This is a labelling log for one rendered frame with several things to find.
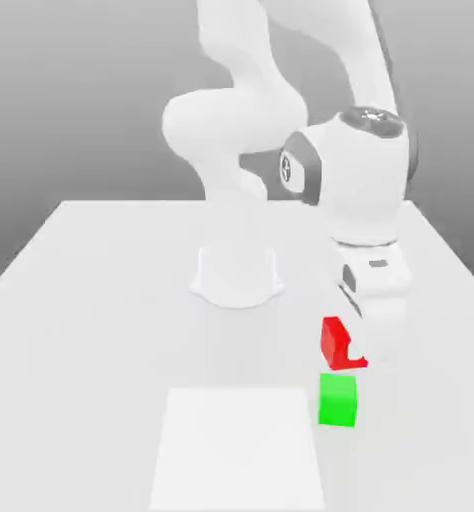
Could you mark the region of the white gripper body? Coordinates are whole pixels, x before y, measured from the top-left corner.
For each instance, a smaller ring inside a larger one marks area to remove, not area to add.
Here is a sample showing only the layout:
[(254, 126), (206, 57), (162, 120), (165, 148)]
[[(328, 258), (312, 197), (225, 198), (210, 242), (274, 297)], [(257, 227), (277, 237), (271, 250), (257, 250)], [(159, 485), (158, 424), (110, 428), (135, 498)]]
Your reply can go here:
[(352, 341), (363, 354), (393, 354), (407, 318), (407, 301), (402, 296), (359, 299), (344, 285), (340, 291), (353, 308), (348, 316)]

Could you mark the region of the small red cube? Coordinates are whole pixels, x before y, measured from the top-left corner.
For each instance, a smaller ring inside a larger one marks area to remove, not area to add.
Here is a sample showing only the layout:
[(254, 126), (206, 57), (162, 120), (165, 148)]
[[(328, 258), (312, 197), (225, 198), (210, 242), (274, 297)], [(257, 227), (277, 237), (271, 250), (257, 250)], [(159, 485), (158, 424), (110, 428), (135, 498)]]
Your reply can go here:
[(339, 317), (324, 317), (321, 327), (321, 352), (331, 370), (341, 371), (366, 368), (368, 361), (364, 356), (351, 359), (349, 347), (351, 337)]

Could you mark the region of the small green cube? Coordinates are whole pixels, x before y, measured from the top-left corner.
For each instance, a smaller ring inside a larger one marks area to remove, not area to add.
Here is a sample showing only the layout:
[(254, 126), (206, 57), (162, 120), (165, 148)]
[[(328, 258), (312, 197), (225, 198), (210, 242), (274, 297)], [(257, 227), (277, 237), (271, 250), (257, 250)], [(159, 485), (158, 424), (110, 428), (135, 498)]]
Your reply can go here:
[(322, 373), (319, 376), (318, 422), (353, 428), (358, 409), (356, 378)]

